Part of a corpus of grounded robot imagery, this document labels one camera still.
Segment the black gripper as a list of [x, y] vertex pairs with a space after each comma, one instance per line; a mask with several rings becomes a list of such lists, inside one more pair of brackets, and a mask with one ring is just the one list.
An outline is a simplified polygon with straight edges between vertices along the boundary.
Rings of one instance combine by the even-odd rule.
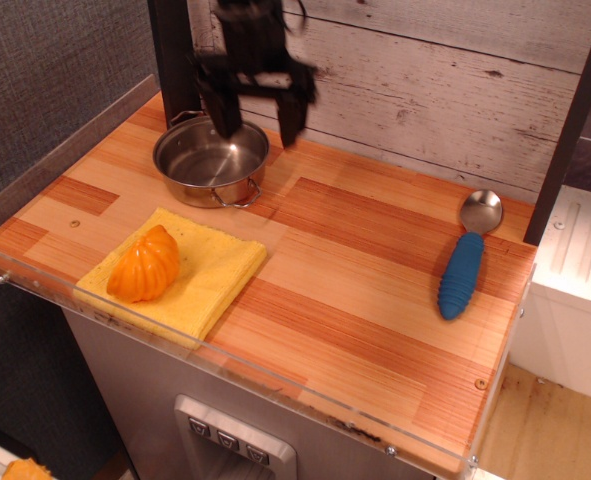
[[276, 97], [279, 132], [284, 148], [291, 147], [306, 128], [308, 105], [316, 101], [315, 68], [287, 50], [289, 27], [281, 1], [219, 1], [214, 14], [220, 23], [224, 51], [193, 57], [197, 86], [206, 112], [222, 138], [242, 126], [239, 96], [242, 77], [253, 86], [251, 96], [270, 95], [257, 83], [263, 74], [285, 74], [289, 90]]

